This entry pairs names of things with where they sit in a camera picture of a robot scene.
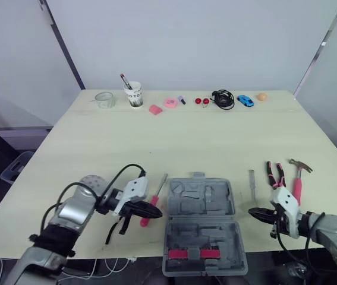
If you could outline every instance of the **blue toy car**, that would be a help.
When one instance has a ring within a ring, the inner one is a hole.
[[[247,97],[245,95],[239,95],[237,97],[237,100],[240,101],[246,107],[252,107],[252,106],[254,106],[254,102],[249,97]]]

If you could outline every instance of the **pliers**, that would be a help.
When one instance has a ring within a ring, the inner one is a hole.
[[[273,189],[276,189],[280,186],[286,187],[286,182],[285,182],[285,173],[283,171],[282,165],[280,163],[276,164],[276,168],[278,169],[279,172],[279,181],[277,182],[273,176],[273,173],[271,171],[271,161],[266,163],[266,170],[267,170],[267,175],[269,176],[269,184]]]

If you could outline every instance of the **paper cup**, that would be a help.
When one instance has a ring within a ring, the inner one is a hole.
[[[127,94],[128,101],[130,102],[130,105],[132,107],[140,107],[143,104],[142,100],[142,86],[139,82],[136,81],[130,81],[129,84],[133,88],[130,90],[126,87],[125,84],[123,84],[123,90]]]

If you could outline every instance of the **orange ball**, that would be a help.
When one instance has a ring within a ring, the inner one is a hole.
[[[267,100],[267,94],[266,93],[259,93],[257,98],[260,101],[266,101]]]

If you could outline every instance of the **pink screwdriver handle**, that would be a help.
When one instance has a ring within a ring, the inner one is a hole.
[[[152,200],[151,200],[150,204],[152,206],[156,206],[156,204],[158,203],[158,201],[159,201],[159,197],[156,196],[156,195],[154,195],[154,196],[152,196]],[[150,221],[149,218],[142,218],[140,220],[139,224],[140,224],[141,227],[147,227],[149,225],[149,221]]]
[[[301,179],[295,178],[294,181],[294,197],[298,200],[298,205],[300,205],[300,196],[301,196]]]

